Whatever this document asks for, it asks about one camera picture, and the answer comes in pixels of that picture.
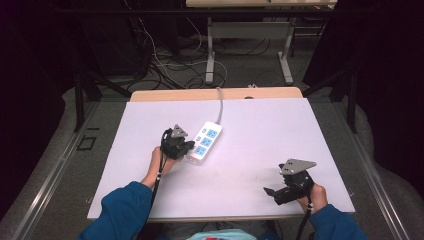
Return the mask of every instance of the desk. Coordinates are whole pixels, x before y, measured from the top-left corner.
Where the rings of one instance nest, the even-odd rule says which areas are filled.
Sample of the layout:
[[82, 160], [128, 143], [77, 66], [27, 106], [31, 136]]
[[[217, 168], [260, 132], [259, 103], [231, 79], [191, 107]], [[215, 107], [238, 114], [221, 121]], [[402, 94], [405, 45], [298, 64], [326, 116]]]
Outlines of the desk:
[[[218, 96], [215, 89], [134, 93], [127, 103], [88, 218], [99, 216], [103, 196], [142, 179], [151, 151], [160, 143], [164, 130], [179, 124], [190, 140], [206, 120], [214, 120], [219, 111]], [[263, 190], [284, 187], [278, 164], [288, 158], [317, 162], [309, 173], [326, 186], [329, 201], [342, 211], [355, 211], [309, 102], [302, 98], [299, 89], [223, 89], [223, 96], [220, 139], [203, 164], [182, 161], [161, 180], [150, 222], [301, 215], [297, 202], [278, 206]]]
[[[337, 0], [187, 0], [188, 7], [194, 8], [228, 8], [228, 7], [294, 7], [335, 5]], [[206, 84], [213, 82], [215, 52], [214, 38], [275, 38], [285, 39], [283, 51], [278, 58], [287, 85], [293, 84], [293, 77], [287, 63], [296, 19], [289, 22], [212, 22], [208, 18], [208, 62], [206, 66]]]

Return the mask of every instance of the blue jacket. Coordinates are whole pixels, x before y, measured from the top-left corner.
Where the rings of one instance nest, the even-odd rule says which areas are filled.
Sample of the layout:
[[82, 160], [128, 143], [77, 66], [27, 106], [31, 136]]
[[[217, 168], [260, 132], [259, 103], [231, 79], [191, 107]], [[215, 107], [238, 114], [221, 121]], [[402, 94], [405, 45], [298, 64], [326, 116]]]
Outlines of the blue jacket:
[[[130, 240], [138, 234], [150, 213], [152, 190], [139, 182], [131, 182], [102, 199], [102, 213], [85, 228], [78, 239]], [[310, 217], [315, 240], [368, 239], [352, 216], [328, 204]]]

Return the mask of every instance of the electrical outlet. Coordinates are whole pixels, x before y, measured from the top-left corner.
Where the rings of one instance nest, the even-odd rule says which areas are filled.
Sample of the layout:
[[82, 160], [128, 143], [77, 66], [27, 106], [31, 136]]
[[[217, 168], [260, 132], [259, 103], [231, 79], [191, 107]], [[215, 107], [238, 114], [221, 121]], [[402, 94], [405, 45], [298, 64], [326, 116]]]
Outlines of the electrical outlet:
[[205, 152], [206, 152], [206, 148], [202, 146], [197, 146], [196, 150], [194, 151], [194, 153], [196, 153], [199, 156], [205, 155]]
[[212, 140], [211, 139], [209, 139], [209, 138], [204, 138], [203, 140], [202, 140], [202, 142], [200, 142], [200, 144], [202, 144], [203, 146], [205, 146], [205, 147], [209, 147], [211, 144], [212, 144]]
[[221, 132], [222, 126], [213, 122], [206, 122], [194, 137], [194, 148], [187, 153], [186, 158], [192, 163], [202, 163], [215, 145]]
[[214, 130], [210, 129], [210, 130], [208, 131], [208, 133], [206, 134], [206, 136], [208, 136], [208, 137], [210, 137], [210, 138], [215, 138], [217, 134], [218, 134], [218, 132], [217, 132], [217, 131], [214, 131]]

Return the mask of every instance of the metal frame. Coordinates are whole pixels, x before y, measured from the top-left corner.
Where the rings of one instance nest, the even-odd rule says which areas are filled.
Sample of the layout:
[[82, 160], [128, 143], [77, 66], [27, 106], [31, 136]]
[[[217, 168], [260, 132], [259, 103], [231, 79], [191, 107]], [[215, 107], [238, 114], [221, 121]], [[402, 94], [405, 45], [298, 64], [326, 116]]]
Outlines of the metal frame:
[[296, 19], [290, 22], [212, 22], [208, 18], [208, 62], [206, 66], [206, 84], [212, 84], [215, 52], [214, 38], [276, 38], [284, 39], [283, 51], [278, 52], [283, 78], [287, 85], [293, 85], [293, 77], [287, 62]]
[[195, 9], [149, 9], [149, 10], [87, 10], [87, 9], [61, 9], [51, 8], [60, 16], [77, 17], [226, 17], [240, 18], [251, 16], [262, 17], [369, 17], [375, 14], [374, 8], [339, 10], [339, 9], [249, 9], [249, 8], [195, 8]]

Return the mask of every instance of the black device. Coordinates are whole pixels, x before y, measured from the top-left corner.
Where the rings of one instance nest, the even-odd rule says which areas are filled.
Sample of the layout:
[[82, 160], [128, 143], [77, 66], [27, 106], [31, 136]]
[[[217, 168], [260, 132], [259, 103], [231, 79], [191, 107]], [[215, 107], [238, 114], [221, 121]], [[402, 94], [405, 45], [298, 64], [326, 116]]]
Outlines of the black device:
[[174, 129], [165, 130], [160, 143], [160, 150], [165, 156], [172, 159], [179, 159], [186, 155], [194, 147], [194, 141], [185, 141], [188, 134], [175, 124]]
[[280, 174], [284, 177], [287, 187], [278, 191], [265, 188], [268, 196], [274, 197], [278, 205], [288, 203], [310, 194], [314, 181], [306, 169], [316, 166], [315, 162], [289, 159], [285, 164], [279, 164]]

